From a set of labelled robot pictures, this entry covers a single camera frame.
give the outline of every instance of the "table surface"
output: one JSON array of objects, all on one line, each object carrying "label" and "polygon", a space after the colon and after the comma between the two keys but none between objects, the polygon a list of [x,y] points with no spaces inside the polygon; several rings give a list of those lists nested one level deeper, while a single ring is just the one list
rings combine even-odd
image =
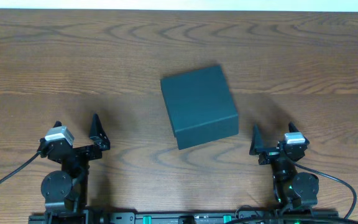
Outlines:
[{"label": "table surface", "polygon": [[[179,151],[160,79],[220,64],[237,136]],[[88,204],[146,211],[274,204],[272,172],[248,155],[294,121],[300,164],[349,182],[358,198],[358,13],[0,10],[0,178],[29,159],[56,120],[89,144],[98,113],[112,142],[90,162]],[[43,212],[37,158],[0,185],[0,223]],[[320,177],[317,208],[345,215],[352,194]],[[358,220],[358,203],[351,218]]]}]

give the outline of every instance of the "green connector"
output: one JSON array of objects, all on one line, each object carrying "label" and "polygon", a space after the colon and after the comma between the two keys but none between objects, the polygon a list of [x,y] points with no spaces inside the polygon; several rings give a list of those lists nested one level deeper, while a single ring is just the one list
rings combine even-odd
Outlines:
[{"label": "green connector", "polygon": [[227,223],[231,221],[231,215],[224,215],[223,216],[223,223]]},{"label": "green connector", "polygon": [[152,224],[152,217],[144,216],[143,217],[143,224]]}]

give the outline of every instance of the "wood grain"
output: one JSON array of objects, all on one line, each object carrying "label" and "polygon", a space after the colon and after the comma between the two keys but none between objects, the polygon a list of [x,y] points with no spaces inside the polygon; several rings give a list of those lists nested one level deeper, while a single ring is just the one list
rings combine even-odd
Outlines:
[{"label": "wood grain", "polygon": [[[217,63],[240,133],[179,151],[159,80]],[[273,144],[291,120],[311,141],[301,163],[358,195],[358,13],[0,10],[0,178],[56,120],[89,144],[95,112],[113,148],[90,164],[92,206],[271,205],[270,167],[248,155],[251,127]],[[2,184],[0,223],[43,212],[40,184],[57,169],[38,158]],[[351,196],[320,178],[319,208],[343,216]]]}]

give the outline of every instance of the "box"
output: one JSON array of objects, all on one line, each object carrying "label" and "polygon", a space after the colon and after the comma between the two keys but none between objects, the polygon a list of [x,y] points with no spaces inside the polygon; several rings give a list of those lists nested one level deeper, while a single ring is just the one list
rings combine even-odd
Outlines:
[{"label": "box", "polygon": [[220,66],[161,80],[178,148],[238,134],[239,117]]}]

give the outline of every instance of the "wire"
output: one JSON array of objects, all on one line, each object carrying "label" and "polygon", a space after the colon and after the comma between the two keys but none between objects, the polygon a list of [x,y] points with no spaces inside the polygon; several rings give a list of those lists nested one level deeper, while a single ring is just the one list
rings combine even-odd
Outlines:
[{"label": "wire", "polygon": [[257,221],[266,221],[266,220],[277,220],[277,221],[311,221],[311,222],[326,222],[326,223],[342,223],[342,224],[358,224],[358,221],[350,220],[346,218],[332,218],[332,217],[304,217],[301,215],[284,215],[282,217],[258,217],[258,218],[247,218],[247,219],[237,219],[229,221],[225,224],[237,224],[245,222],[257,222]]},{"label": "wire", "polygon": [[13,175],[17,174],[20,170],[22,170],[23,168],[25,168],[27,165],[29,165],[35,158],[37,158],[37,156],[40,153],[37,152],[35,153],[35,155],[33,157],[31,157],[31,159],[29,159],[27,162],[25,162],[23,165],[21,165],[19,168],[17,168],[16,170],[14,170],[13,172],[11,172],[10,174],[8,174],[7,176],[5,176],[4,178],[2,178],[0,180],[0,184],[3,183],[5,180],[7,180],[8,178],[12,177]]},{"label": "wire", "polygon": [[236,212],[234,213],[234,217],[239,218],[239,217],[237,216],[237,213],[239,212],[239,210],[240,210],[241,208],[244,208],[244,207],[251,208],[251,209],[256,213],[256,215],[257,215],[258,217],[261,217],[261,216],[259,215],[259,213],[256,211],[256,209],[255,209],[254,207],[250,206],[250,205],[241,205],[239,208],[237,208]]},{"label": "wire", "polygon": [[323,177],[327,177],[327,178],[329,178],[329,179],[331,179],[331,180],[335,180],[336,182],[339,182],[339,183],[345,185],[346,187],[348,187],[348,188],[352,191],[352,194],[353,194],[353,202],[352,202],[351,208],[349,209],[349,211],[347,212],[347,214],[345,215],[344,218],[349,218],[349,216],[350,216],[351,213],[353,212],[353,209],[354,209],[354,207],[356,206],[356,203],[357,203],[357,194],[356,194],[356,191],[354,190],[354,188],[353,188],[350,184],[346,183],[345,181],[343,181],[343,180],[341,180],[341,179],[338,179],[338,178],[336,178],[336,177],[333,177],[333,176],[331,176],[331,175],[328,175],[328,174],[325,174],[325,173],[323,173],[323,172],[320,172],[320,171],[317,171],[317,170],[314,170],[314,169],[310,169],[310,168],[307,168],[307,167],[304,167],[304,166],[302,166],[302,165],[297,164],[296,162],[294,162],[292,159],[290,159],[290,158],[288,157],[288,155],[287,155],[287,153],[286,153],[285,151],[283,151],[283,155],[284,155],[284,157],[285,157],[289,162],[291,162],[291,163],[292,163],[294,166],[296,166],[296,167],[299,167],[299,168],[301,168],[301,169],[307,170],[307,171],[309,171],[309,172],[312,172],[312,173],[315,173],[315,174],[318,174],[318,175],[322,175]]},{"label": "wire", "polygon": [[291,208],[292,204],[288,203],[286,204],[278,213],[280,216],[282,216],[284,214],[284,212],[286,212],[287,210],[289,210]]}]

